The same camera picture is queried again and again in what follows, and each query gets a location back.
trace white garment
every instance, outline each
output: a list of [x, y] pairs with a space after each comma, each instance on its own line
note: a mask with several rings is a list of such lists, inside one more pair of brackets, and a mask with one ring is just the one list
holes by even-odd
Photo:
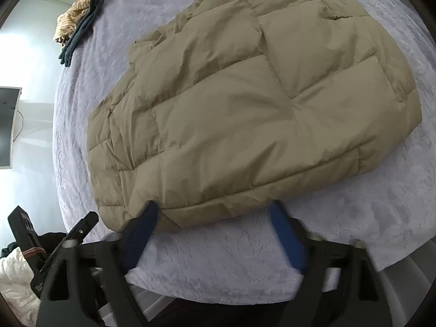
[[34, 327], [40, 300], [30, 288], [33, 272], [19, 247], [0, 259], [0, 293], [18, 320]]

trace television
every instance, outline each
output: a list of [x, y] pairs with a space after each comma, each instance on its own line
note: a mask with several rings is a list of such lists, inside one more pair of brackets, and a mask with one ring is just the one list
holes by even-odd
[[15, 115], [21, 88], [0, 87], [0, 169], [12, 167]]

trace quilted fabric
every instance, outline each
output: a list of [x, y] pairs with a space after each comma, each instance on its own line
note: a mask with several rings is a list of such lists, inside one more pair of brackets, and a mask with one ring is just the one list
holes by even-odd
[[355, 0], [195, 0], [136, 42], [89, 119], [107, 227], [234, 217], [375, 169], [420, 123], [415, 82]]

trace cable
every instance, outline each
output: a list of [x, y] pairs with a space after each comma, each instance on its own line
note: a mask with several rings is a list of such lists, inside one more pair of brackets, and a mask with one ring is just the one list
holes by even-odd
[[18, 132], [17, 136], [12, 140], [12, 142], [15, 141], [16, 138], [18, 138], [18, 136], [20, 136], [21, 132], [23, 131], [23, 126], [25, 124], [25, 118], [23, 117], [23, 115], [21, 114], [21, 129]]

